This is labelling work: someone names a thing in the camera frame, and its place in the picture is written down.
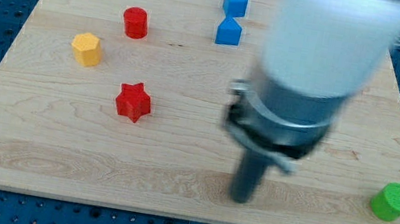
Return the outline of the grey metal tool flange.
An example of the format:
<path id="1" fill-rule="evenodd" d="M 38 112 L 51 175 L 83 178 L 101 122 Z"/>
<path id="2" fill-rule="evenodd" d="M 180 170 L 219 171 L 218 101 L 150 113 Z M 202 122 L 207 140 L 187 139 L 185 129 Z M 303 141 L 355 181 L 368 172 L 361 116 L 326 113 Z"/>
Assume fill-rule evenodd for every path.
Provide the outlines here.
<path id="1" fill-rule="evenodd" d="M 231 83 L 237 98 L 227 108 L 223 127 L 249 153 L 294 173 L 292 160 L 310 153 L 323 138 L 347 95 L 318 96 L 298 92 L 261 65 L 248 79 Z"/>

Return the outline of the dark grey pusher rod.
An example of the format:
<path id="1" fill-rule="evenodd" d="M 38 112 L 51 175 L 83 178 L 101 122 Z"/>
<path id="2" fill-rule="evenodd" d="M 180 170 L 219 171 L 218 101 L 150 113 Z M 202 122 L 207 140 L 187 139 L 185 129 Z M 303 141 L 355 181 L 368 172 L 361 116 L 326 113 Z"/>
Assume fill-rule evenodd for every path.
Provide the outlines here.
<path id="1" fill-rule="evenodd" d="M 237 203 L 249 201 L 270 165 L 268 158 L 247 149 L 231 182 L 231 199 Z"/>

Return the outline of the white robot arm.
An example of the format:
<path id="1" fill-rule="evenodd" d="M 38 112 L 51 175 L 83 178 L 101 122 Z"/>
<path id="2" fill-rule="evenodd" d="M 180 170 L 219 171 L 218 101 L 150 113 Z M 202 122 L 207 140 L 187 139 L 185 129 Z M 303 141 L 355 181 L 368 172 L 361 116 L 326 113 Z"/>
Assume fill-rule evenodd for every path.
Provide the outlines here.
<path id="1" fill-rule="evenodd" d="M 279 0 L 249 78 L 230 87 L 224 128 L 245 149 L 233 201 L 249 201 L 271 166 L 292 173 L 399 35 L 400 0 Z"/>

